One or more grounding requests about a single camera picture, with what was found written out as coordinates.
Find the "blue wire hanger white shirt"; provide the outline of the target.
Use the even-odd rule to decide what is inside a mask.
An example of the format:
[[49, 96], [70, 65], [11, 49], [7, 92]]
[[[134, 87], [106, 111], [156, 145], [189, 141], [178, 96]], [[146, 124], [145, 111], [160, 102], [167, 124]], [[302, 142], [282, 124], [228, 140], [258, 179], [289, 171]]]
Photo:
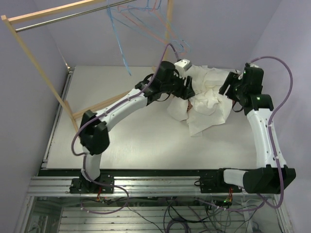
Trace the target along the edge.
[[108, 0], [107, 0], [106, 2], [107, 2], [107, 6], [108, 6], [108, 8], [107, 8], [106, 11], [107, 11], [107, 14], [108, 14], [108, 16], [109, 16], [109, 18], [110, 18], [110, 22], [111, 22], [111, 25], [112, 25], [112, 29], [113, 29], [114, 35], [115, 35], [115, 37], [116, 37], [116, 40], [117, 40], [117, 44], [118, 44], [118, 47], [119, 47], [120, 54], [121, 54], [121, 56], [122, 56], [123, 64], [124, 64], [124, 66], [125, 66], [125, 68], [126, 68], [128, 74], [131, 76], [132, 73], [131, 73], [131, 70], [130, 70], [130, 68], [129, 68], [129, 66], [128, 66], [128, 62], [127, 62], [127, 60], [126, 60], [126, 58], [125, 58], [125, 56], [124, 56], [123, 48], [122, 48], [122, 45], [121, 45], [121, 40], [120, 40], [120, 38], [119, 38], [119, 34], [118, 34], [118, 32], [117, 32], [117, 29], [116, 29], [116, 26], [115, 26], [115, 23], [114, 23], [114, 19], [115, 19], [115, 18], [114, 18], [113, 15], [112, 15], [110, 2], [109, 2]]

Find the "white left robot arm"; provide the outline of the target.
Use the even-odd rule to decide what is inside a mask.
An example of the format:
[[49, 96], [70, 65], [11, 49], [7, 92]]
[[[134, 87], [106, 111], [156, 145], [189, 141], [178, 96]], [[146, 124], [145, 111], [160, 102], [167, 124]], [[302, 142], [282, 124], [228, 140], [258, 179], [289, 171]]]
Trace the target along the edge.
[[80, 139], [83, 166], [79, 178], [71, 182], [71, 194], [113, 193], [114, 180], [102, 176], [100, 171], [102, 154], [110, 145], [109, 132], [133, 112], [158, 101], [163, 94], [183, 100], [193, 97], [192, 77], [185, 75], [191, 66], [187, 59], [176, 63], [162, 61], [154, 73], [147, 75], [120, 100], [97, 112], [87, 110], [83, 113], [80, 128], [74, 136]]

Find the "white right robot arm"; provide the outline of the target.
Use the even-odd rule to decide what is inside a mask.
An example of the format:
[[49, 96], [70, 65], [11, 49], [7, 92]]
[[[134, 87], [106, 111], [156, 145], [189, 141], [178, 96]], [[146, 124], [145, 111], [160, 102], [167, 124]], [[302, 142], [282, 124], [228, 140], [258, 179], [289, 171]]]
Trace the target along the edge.
[[256, 148], [256, 168], [219, 168], [200, 177], [202, 193], [225, 192], [234, 187], [251, 194], [281, 194], [295, 179], [280, 151], [273, 117], [277, 112], [270, 95], [262, 94], [264, 71], [247, 63], [242, 75], [229, 73], [219, 93], [242, 106], [251, 126]]

